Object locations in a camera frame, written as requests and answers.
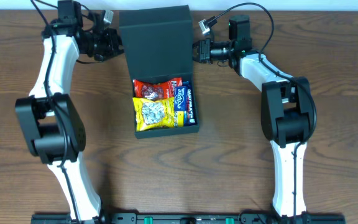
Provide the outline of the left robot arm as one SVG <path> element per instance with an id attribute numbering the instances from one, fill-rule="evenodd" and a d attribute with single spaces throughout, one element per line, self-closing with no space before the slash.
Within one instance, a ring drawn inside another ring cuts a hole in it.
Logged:
<path id="1" fill-rule="evenodd" d="M 59 1 L 58 17 L 45 21 L 41 33 L 44 56 L 38 79 L 28 97 L 19 98 L 15 112 L 30 153 L 58 179 L 70 211 L 38 213 L 32 223 L 112 223 L 85 166 L 85 126 L 70 98 L 73 69 L 81 54 L 94 63 L 123 54 L 110 10 L 82 13 L 78 1 Z"/>

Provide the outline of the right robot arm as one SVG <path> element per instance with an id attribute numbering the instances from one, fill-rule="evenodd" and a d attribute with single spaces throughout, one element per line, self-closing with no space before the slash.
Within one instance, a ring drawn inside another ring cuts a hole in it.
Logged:
<path id="1" fill-rule="evenodd" d="M 260 122 L 273 150 L 275 192 L 273 209 L 279 220 L 300 221 L 303 198 L 303 156 L 316 126 L 316 106 L 305 77 L 293 77 L 270 63 L 263 50 L 252 46 L 247 15 L 229 19 L 229 39 L 214 40 L 216 19 L 200 21 L 205 39 L 193 44 L 198 63 L 228 62 L 229 67 L 261 92 Z"/>

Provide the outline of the blue Eclipse mints box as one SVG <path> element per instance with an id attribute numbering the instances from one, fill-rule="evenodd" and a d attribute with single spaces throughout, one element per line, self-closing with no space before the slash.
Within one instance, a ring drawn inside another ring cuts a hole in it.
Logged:
<path id="1" fill-rule="evenodd" d="M 175 88 L 175 97 L 174 97 L 174 110 L 175 111 L 185 111 L 187 108 L 187 87 L 186 86 L 177 86 Z"/>

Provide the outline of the red Hacks candy bag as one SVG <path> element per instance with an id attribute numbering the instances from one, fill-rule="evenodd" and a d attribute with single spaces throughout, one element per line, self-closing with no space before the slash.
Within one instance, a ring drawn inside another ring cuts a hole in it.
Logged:
<path id="1" fill-rule="evenodd" d="M 137 98 L 146 98 L 156 101 L 174 97 L 175 88 L 182 86 L 181 78 L 172 78 L 169 81 L 151 84 L 139 80 L 133 80 L 134 92 Z"/>

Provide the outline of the blue Dairy Milk chocolate bar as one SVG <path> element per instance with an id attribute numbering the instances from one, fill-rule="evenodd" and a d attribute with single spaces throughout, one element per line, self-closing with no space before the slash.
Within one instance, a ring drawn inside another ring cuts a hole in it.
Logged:
<path id="1" fill-rule="evenodd" d="M 186 123 L 185 124 L 187 126 L 190 126 L 196 123 L 192 87 L 189 81 L 183 82 L 183 86 L 186 87 Z"/>

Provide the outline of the yellow Hacks candy bag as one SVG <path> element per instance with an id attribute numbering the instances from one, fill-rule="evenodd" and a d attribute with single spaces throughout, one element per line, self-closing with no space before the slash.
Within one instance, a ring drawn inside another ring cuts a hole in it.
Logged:
<path id="1" fill-rule="evenodd" d="M 185 125 L 185 113 L 175 111 L 174 97 L 152 101 L 133 98 L 136 131 L 155 128 L 179 128 Z"/>

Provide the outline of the dark green gift box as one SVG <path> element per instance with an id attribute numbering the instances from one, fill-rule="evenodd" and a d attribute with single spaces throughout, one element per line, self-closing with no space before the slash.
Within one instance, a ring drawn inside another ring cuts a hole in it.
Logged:
<path id="1" fill-rule="evenodd" d="M 195 124 L 136 131 L 137 139 L 197 133 L 193 83 L 193 21 L 188 5 L 121 11 L 119 32 L 131 80 L 162 83 L 182 78 L 191 86 Z"/>

